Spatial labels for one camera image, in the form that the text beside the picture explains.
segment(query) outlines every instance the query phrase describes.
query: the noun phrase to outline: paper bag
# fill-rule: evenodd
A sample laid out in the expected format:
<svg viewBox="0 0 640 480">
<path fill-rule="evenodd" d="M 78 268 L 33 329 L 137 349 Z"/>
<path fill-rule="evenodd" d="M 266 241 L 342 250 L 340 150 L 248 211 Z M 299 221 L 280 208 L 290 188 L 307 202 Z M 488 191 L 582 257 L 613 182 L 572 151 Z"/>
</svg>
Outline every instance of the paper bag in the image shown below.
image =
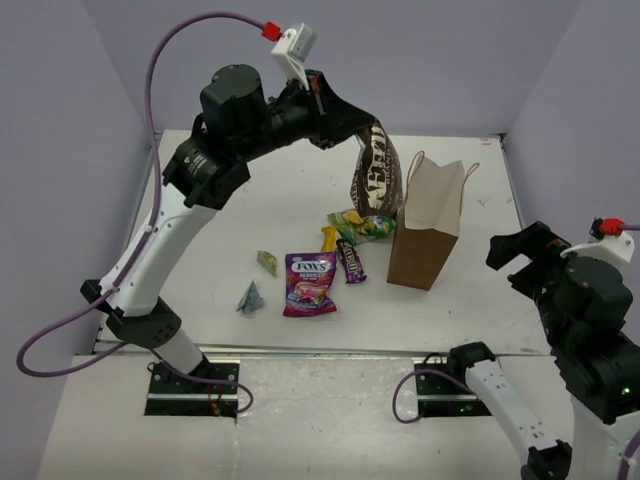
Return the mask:
<svg viewBox="0 0 640 480">
<path fill-rule="evenodd" d="M 461 161 L 440 167 L 418 152 L 396 219 L 387 282 L 429 290 L 460 236 L 465 174 Z"/>
</svg>

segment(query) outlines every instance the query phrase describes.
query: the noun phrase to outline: gray wall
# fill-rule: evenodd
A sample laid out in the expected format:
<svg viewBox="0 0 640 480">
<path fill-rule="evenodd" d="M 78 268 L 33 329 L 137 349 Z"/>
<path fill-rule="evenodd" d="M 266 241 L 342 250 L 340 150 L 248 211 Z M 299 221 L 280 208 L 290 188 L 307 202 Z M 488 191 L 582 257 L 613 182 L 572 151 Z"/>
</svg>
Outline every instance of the gray wall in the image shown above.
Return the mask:
<svg viewBox="0 0 640 480">
<path fill-rule="evenodd" d="M 15 354 L 83 305 L 83 279 L 116 259 L 147 142 L 79 0 L 3 0 L 1 8 L 0 478 L 22 480 L 36 475 L 64 379 L 23 376 Z M 95 320 L 37 344 L 29 363 L 68 366 L 90 348 Z"/>
<path fill-rule="evenodd" d="M 638 25 L 637 0 L 585 0 L 507 136 L 525 219 L 576 243 L 594 216 L 640 223 Z M 625 272 L 636 297 L 639 257 Z M 627 320 L 640 341 L 640 300 Z"/>
<path fill-rule="evenodd" d="M 395 133 L 506 131 L 542 73 L 580 0 L 85 0 L 139 109 L 146 63 L 178 19 L 230 9 L 319 33 L 307 61 L 334 90 Z M 190 128 L 198 94 L 218 68 L 249 63 L 278 93 L 282 74 L 253 27 L 214 20 L 183 32 L 161 58 L 157 112 Z"/>
</svg>

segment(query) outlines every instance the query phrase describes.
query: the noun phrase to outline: yellow and green package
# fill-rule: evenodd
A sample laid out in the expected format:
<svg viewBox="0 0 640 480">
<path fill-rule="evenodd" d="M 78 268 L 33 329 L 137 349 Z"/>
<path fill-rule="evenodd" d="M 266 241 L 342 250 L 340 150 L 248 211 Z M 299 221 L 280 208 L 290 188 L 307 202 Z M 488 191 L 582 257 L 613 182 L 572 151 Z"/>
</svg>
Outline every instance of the yellow and green package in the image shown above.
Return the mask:
<svg viewBox="0 0 640 480">
<path fill-rule="evenodd" d="M 354 246 L 386 237 L 396 228 L 396 222 L 392 218 L 382 215 L 362 218 L 355 208 L 330 213 L 327 217 L 340 236 Z"/>
</svg>

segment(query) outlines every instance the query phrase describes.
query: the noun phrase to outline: green snack package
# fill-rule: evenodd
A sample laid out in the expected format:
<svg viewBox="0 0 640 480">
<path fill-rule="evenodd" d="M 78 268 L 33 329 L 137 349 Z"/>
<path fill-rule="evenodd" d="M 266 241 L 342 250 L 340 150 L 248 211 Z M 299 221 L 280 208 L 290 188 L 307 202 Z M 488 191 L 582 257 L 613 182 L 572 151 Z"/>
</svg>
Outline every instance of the green snack package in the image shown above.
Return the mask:
<svg viewBox="0 0 640 480">
<path fill-rule="evenodd" d="M 265 252 L 264 250 L 258 251 L 258 263 L 274 277 L 278 276 L 278 273 L 276 272 L 278 260 L 276 260 L 276 257 L 271 253 Z"/>
<path fill-rule="evenodd" d="M 355 208 L 330 213 L 327 217 L 340 236 L 354 246 L 386 237 L 396 228 L 396 222 L 389 217 L 369 215 L 362 218 Z"/>
</svg>

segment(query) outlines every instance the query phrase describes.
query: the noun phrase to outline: white table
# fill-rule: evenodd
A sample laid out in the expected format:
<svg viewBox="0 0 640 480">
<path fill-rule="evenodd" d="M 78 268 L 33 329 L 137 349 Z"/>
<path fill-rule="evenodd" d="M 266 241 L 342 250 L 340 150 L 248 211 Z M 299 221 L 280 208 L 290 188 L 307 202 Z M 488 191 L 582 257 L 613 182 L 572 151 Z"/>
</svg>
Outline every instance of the white table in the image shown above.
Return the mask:
<svg viewBox="0 0 640 480">
<path fill-rule="evenodd" d="M 492 417 L 395 421 L 391 395 L 408 358 L 242 360 L 256 400 L 237 425 L 143 416 L 149 361 L 112 356 L 69 377 L 39 480 L 520 478 Z M 500 361 L 529 407 L 571 442 L 569 395 L 551 358 Z M 416 414 L 414 386 L 400 396 L 403 416 Z"/>
<path fill-rule="evenodd" d="M 188 134 L 165 132 L 164 164 Z M 320 249 L 326 214 L 352 205 L 348 192 L 358 155 L 353 139 L 328 151 L 301 141 L 250 164 L 251 181 L 202 230 L 165 284 L 162 297 L 196 342 L 422 352 L 483 340 L 496 353 L 548 352 L 533 304 L 513 292 L 506 280 L 516 267 L 494 272 L 484 264 L 492 235 L 520 229 L 499 141 L 392 139 L 404 173 L 418 150 L 439 163 L 480 163 L 466 187 L 462 236 L 433 289 L 424 292 L 386 283 L 389 238 L 358 247 L 368 275 L 364 284 L 346 285 L 339 266 L 331 289 L 337 313 L 312 319 L 282 316 L 284 255 Z M 150 205 L 147 188 L 136 226 Z M 257 264 L 256 250 L 278 257 L 279 278 Z M 266 308 L 247 317 L 235 310 L 251 280 Z M 113 340 L 110 332 L 103 332 L 98 349 Z"/>
</svg>

